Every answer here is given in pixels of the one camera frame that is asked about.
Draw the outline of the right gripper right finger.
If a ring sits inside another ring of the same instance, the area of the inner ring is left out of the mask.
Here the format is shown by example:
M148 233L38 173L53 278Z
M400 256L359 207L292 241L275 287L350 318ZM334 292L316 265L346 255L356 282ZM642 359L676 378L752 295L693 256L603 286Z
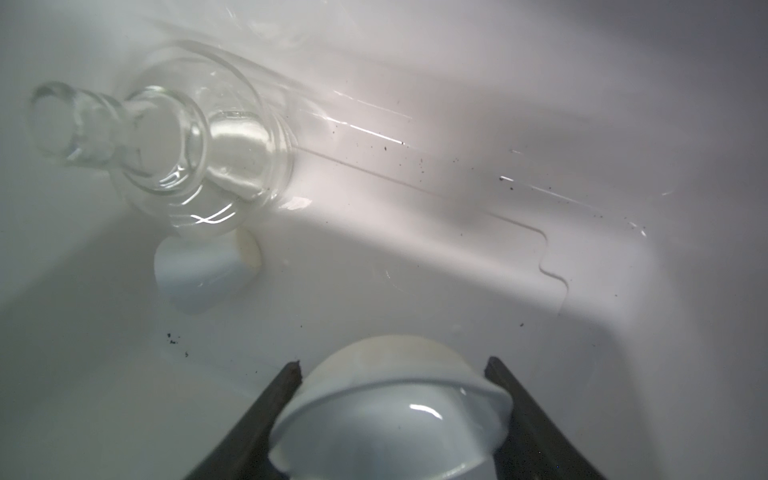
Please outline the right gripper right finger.
M501 359L489 358L484 376L513 400L508 435L493 455L498 479L604 477L563 435Z

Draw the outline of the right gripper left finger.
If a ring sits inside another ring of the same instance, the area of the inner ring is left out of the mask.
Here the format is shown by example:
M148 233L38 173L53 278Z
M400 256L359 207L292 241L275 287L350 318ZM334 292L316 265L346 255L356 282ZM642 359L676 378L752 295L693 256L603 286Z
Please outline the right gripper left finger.
M221 442L189 474L194 479L288 479L269 460L269 435L302 383L299 361L286 363Z

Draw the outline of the white ceramic mortar bowl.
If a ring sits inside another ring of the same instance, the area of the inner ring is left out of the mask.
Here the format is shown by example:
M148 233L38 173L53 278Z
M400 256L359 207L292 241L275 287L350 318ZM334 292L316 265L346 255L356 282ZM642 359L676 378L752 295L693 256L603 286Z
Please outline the white ceramic mortar bowl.
M271 464L291 479L456 479L508 435L513 399L442 343L384 335L317 365L280 412Z

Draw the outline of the small white crucible cup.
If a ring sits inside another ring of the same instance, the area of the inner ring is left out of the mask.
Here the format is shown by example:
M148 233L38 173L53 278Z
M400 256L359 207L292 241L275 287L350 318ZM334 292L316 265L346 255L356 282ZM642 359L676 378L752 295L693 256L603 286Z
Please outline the small white crucible cup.
M209 239L168 237L154 255L159 291L189 314L233 297L253 282L262 266L261 248L244 229Z

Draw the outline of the clear glass petri dish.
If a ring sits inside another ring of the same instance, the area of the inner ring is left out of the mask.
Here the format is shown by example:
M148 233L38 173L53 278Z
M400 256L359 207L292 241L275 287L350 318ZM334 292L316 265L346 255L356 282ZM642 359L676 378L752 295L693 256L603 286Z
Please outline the clear glass petri dish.
M294 134L248 67L174 41L142 55L111 94L42 83L27 104L30 141L58 165L107 173L179 236L226 234L280 196L295 158Z

